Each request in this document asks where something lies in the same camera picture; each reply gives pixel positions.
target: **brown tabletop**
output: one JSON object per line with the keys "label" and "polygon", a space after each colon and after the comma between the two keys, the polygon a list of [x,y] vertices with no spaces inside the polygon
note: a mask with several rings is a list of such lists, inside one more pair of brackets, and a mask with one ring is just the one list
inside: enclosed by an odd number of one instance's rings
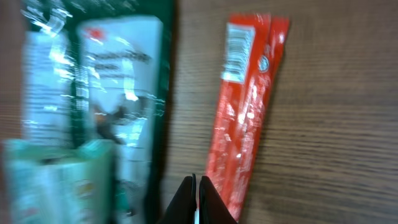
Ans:
{"label": "brown tabletop", "polygon": [[[0,2],[0,138],[20,136],[19,8]],[[232,12],[292,21],[240,223],[398,223],[398,1],[181,0],[168,205],[202,175]]]}

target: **red packet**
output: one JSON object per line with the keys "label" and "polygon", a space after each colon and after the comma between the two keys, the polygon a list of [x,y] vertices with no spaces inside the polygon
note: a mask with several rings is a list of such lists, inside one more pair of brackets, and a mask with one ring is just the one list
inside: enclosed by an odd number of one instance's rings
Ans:
{"label": "red packet", "polygon": [[238,221],[289,21],[232,15],[206,175]]}

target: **red logo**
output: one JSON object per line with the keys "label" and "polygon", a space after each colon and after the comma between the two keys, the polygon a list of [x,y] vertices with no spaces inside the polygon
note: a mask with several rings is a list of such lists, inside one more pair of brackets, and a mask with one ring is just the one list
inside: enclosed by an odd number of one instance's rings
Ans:
{"label": "red logo", "polygon": [[86,37],[96,39],[96,40],[103,40],[104,39],[104,32],[99,28],[87,28],[86,29],[87,35]]}

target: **plastic packaging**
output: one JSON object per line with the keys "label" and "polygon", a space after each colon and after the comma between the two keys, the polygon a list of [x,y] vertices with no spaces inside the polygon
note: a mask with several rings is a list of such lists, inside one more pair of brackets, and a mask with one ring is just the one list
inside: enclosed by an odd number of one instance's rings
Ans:
{"label": "plastic packaging", "polygon": [[5,144],[12,222],[18,224],[109,223],[110,140],[76,150]]}
{"label": "plastic packaging", "polygon": [[232,15],[206,175],[239,220],[289,21]]}
{"label": "plastic packaging", "polygon": [[155,223],[172,1],[24,2],[25,138],[65,148],[113,140],[114,219]]}

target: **barcode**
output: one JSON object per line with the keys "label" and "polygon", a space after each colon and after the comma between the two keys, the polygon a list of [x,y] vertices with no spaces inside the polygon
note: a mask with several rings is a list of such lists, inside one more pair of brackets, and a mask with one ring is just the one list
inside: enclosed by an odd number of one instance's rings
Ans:
{"label": "barcode", "polygon": [[239,83],[244,82],[254,35],[254,27],[228,24],[222,79]]}

